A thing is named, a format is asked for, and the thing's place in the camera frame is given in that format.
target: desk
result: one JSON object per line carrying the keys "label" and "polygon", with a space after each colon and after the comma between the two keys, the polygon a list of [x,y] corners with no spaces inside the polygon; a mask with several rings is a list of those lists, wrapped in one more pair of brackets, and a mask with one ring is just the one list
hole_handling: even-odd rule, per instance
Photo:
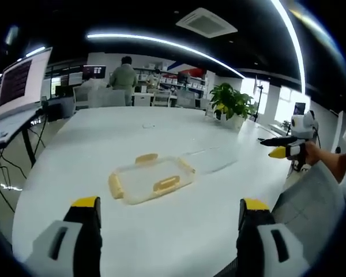
{"label": "desk", "polygon": [[[135,95],[154,97],[153,93],[147,93],[147,92],[134,92],[132,94],[132,96],[135,96]],[[171,99],[177,99],[177,96],[176,95],[171,95],[170,98]]]}
{"label": "desk", "polygon": [[[272,134],[247,120],[225,129],[200,110],[109,107],[80,110],[42,152],[29,173],[13,223],[13,253],[24,261],[32,242],[71,203],[101,197],[102,276],[213,276],[236,257],[243,197],[272,209],[290,161],[272,159],[257,138]],[[159,199],[126,205],[111,197],[108,176],[137,156],[179,156],[223,145],[233,165]]]}
{"label": "desk", "polygon": [[0,120],[0,133],[2,134],[0,135],[0,149],[6,148],[17,134],[22,131],[24,144],[32,166],[35,164],[36,158],[31,147],[27,129],[30,127],[30,122],[38,117],[38,111],[39,108],[33,108]]}

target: human hand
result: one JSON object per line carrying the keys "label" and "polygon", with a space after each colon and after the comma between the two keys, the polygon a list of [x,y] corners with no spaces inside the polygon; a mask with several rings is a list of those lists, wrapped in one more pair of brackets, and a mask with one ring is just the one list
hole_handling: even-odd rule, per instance
{"label": "human hand", "polygon": [[305,142],[305,147],[306,147],[305,162],[313,166],[321,159],[320,157],[321,149],[317,147],[317,145],[313,143],[312,141]]}

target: floor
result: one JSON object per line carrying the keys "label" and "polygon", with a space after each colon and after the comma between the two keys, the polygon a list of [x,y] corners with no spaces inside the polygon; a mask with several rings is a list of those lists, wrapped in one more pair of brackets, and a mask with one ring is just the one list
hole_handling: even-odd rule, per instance
{"label": "floor", "polygon": [[[45,145],[47,145],[51,139],[56,135],[56,133],[60,130],[60,128],[66,123],[66,120],[59,120],[55,122],[46,123],[46,127],[44,129],[44,133],[42,135],[42,140]],[[36,133],[40,134],[41,129],[43,127],[43,123],[37,124],[32,127],[32,130]],[[29,132],[29,138],[31,140],[32,149],[35,149],[38,137]],[[36,153],[36,157],[41,155],[41,152],[44,150],[43,146],[39,144],[38,151]],[[4,150],[3,156],[5,159],[11,161],[12,163],[20,166],[27,176],[31,169],[31,164],[29,162],[29,158],[27,152],[25,150],[24,142],[22,139],[22,135],[19,134],[10,145]],[[7,163],[3,159],[1,159],[1,165],[6,166],[9,169],[9,177],[11,181],[11,189],[9,190],[9,180],[7,176],[4,178],[3,172],[0,169],[0,191],[3,193],[5,198],[8,200],[9,204],[16,209],[16,205],[18,202],[19,195],[21,193],[22,188],[25,186],[25,178],[21,174],[21,171]],[[289,188],[294,184],[303,173],[297,173],[293,171],[289,178],[287,178],[285,183],[285,189]],[[0,231],[3,236],[7,239],[9,243],[12,243],[12,225],[13,225],[14,213],[5,203],[4,199],[0,195]]]}

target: white robot part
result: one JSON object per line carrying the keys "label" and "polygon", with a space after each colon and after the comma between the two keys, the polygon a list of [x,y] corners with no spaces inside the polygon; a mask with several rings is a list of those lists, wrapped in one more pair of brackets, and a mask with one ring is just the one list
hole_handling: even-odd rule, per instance
{"label": "white robot part", "polygon": [[291,135],[299,139],[312,139],[314,121],[315,119],[309,111],[305,115],[293,115],[291,117]]}

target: window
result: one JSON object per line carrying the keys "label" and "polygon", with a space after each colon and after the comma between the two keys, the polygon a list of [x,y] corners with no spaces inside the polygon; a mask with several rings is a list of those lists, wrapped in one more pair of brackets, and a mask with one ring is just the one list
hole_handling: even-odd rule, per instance
{"label": "window", "polygon": [[52,94],[52,95],[55,94],[55,87],[56,87],[57,85],[61,85],[61,79],[60,79],[60,77],[51,78],[51,94]]}
{"label": "window", "polygon": [[259,113],[264,114],[266,103],[268,101],[269,82],[257,80],[257,87],[254,95],[255,79],[245,78],[241,83],[241,93],[246,93],[254,98],[251,101],[251,104],[254,104],[255,102],[258,103],[260,98],[260,89],[258,88],[258,86],[260,85],[263,86],[263,90],[259,104]]}
{"label": "window", "polygon": [[310,109],[310,97],[287,87],[281,87],[275,120],[283,122],[290,121],[294,113],[295,103],[305,103],[305,111]]}

